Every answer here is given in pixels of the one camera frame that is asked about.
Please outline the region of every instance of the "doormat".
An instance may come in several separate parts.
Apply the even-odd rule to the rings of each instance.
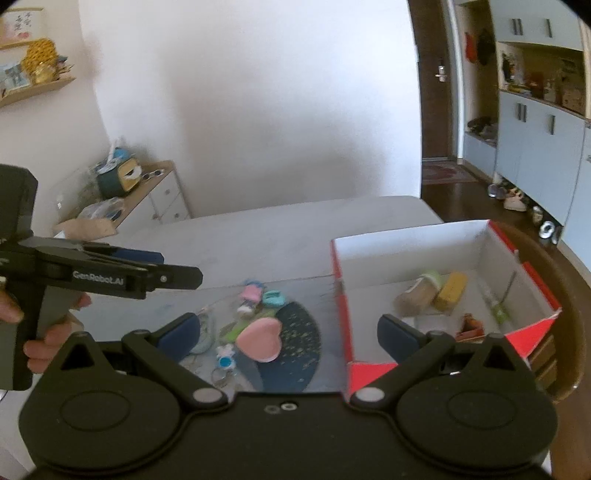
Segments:
[[[450,160],[423,162],[423,185],[477,181],[461,165]]]

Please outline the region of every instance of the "door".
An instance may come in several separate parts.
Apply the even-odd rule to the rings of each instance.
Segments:
[[[423,121],[423,158],[447,158],[451,126],[451,88],[447,36],[441,3],[409,0],[418,53]]]
[[[537,0],[530,28],[533,43],[583,50],[579,17],[560,0]]]
[[[499,140],[496,151],[496,171],[517,183],[519,162],[523,149],[525,122],[524,100],[510,93],[499,92]]]
[[[551,139],[546,125],[545,105],[535,100],[518,98],[523,105],[521,111],[523,148],[517,179],[512,180],[525,194],[545,208],[543,193],[545,189],[544,158],[551,147]]]
[[[544,189],[540,205],[564,225],[579,173],[585,120],[547,105],[541,105],[542,131],[547,148],[541,157]]]
[[[586,131],[586,143],[591,140],[591,130]],[[574,191],[573,206],[570,209],[569,221],[564,227],[562,240],[579,257],[581,262],[591,270],[591,148],[583,154],[577,187]]]
[[[529,42],[527,39],[533,23],[530,0],[491,0],[492,22],[497,41]]]

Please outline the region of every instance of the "sunglasses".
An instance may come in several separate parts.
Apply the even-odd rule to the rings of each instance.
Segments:
[[[154,170],[154,171],[151,171],[150,173],[143,174],[142,180],[149,180],[153,177],[159,177],[161,175],[164,175],[164,170]]]

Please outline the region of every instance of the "cardboard box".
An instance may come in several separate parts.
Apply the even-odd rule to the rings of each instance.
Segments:
[[[349,386],[356,390],[373,377],[371,365],[377,365],[376,371],[395,365],[378,343],[378,320],[384,313],[400,318],[394,299],[427,270],[437,270],[445,278],[452,271],[461,271],[468,283],[449,315],[430,307],[414,319],[405,319],[424,333],[443,330],[455,335],[465,313],[482,321],[486,333],[500,332],[481,294],[480,282],[503,302],[513,326],[504,333],[523,358],[534,350],[561,311],[540,276],[529,264],[520,263],[515,247],[488,220],[337,238],[332,241],[332,255],[344,350],[350,364]]]
[[[74,218],[55,225],[53,234],[61,234],[70,240],[93,241],[106,236],[117,235],[115,225],[108,218]]]

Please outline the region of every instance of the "plastic bag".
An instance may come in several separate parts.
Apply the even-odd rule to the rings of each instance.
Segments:
[[[124,209],[125,201],[116,197],[89,205],[80,212],[78,218],[89,218],[91,220],[108,218],[115,220]]]

